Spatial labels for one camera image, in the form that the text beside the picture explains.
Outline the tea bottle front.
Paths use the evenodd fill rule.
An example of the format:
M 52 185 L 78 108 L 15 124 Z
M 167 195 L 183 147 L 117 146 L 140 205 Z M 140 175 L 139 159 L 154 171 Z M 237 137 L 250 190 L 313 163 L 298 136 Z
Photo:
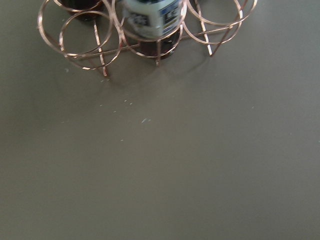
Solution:
M 181 30 L 183 1 L 125 0 L 123 14 L 140 43 L 143 55 L 169 57 L 177 46 Z

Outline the tea bottle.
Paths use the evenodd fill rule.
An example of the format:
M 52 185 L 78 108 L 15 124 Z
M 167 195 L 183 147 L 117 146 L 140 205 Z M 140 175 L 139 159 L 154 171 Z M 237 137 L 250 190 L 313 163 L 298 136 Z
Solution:
M 100 11 L 104 10 L 104 3 L 102 0 L 58 0 L 62 8 L 67 10 L 71 15 L 83 13 L 76 18 L 81 21 L 92 21 L 99 17 L 99 14 L 84 13 L 87 11 Z
M 123 14 L 140 43 L 143 55 L 169 57 L 177 46 L 181 30 L 183 1 L 125 0 Z

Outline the tea bottle middle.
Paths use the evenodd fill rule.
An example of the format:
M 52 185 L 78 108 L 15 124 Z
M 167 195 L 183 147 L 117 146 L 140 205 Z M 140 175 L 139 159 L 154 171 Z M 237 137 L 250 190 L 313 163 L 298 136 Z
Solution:
M 99 14 L 84 13 L 87 11 L 100 11 L 104 10 L 104 3 L 102 0 L 58 0 L 62 8 L 67 10 L 71 15 L 83 13 L 76 18 L 81 21 L 92 21 L 99 17 Z

